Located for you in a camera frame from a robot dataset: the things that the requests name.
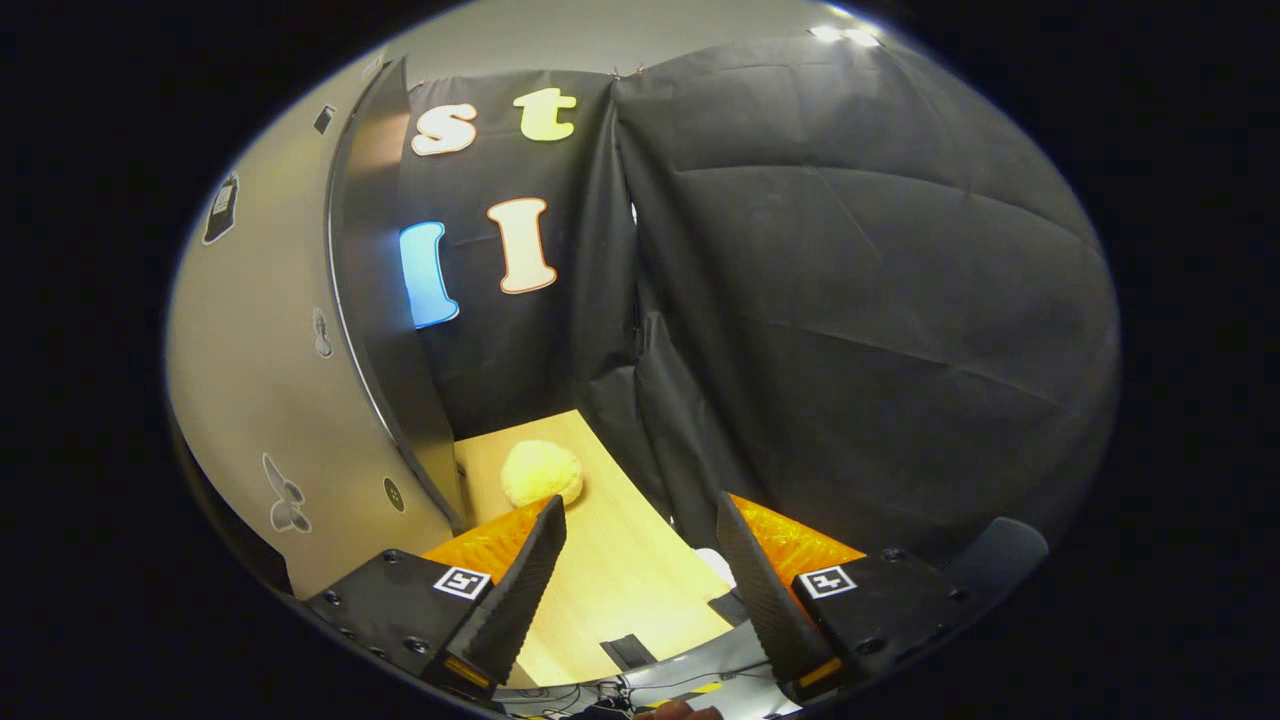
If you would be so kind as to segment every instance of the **wooden tabletop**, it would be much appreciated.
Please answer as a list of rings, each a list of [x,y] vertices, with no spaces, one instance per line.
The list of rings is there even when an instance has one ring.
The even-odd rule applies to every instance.
[[[600,643],[628,634],[662,661],[731,629],[707,605],[728,585],[654,511],[576,410],[454,445],[477,524],[512,510],[499,474],[524,439],[570,450],[585,480],[566,507],[564,548],[507,687],[617,675]]]

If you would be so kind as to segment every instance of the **black fabric backdrop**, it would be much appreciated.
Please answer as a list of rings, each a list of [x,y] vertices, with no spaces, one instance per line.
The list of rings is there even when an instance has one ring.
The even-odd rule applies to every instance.
[[[518,132],[561,87],[575,133]],[[613,79],[411,92],[479,137],[402,168],[462,309],[420,331],[458,438],[570,407],[695,547],[716,493],[946,562],[997,515],[1051,542],[1111,428],[1119,318],[1088,218],[1002,113],[910,50],[780,38]],[[503,295],[499,201],[559,277]],[[628,204],[637,210],[637,225]]]

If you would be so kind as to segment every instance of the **blue letter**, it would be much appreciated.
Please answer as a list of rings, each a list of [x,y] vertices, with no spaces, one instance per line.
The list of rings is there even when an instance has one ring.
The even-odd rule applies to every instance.
[[[413,327],[425,328],[458,316],[458,304],[444,292],[440,274],[440,238],[444,225],[419,223],[401,233],[401,263]]]

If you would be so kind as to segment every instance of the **yellow ball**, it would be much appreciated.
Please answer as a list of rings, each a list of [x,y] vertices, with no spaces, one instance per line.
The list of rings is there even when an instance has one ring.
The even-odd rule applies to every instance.
[[[502,491],[516,507],[556,493],[568,505],[582,492],[582,461],[554,442],[518,442],[502,466]]]

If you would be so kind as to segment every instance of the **fuzzy yellow ball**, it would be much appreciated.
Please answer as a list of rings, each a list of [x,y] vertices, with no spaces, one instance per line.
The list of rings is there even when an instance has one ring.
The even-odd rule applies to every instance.
[[[518,442],[502,466],[502,491],[516,507],[556,493],[568,505],[582,492],[582,461],[554,442]]]

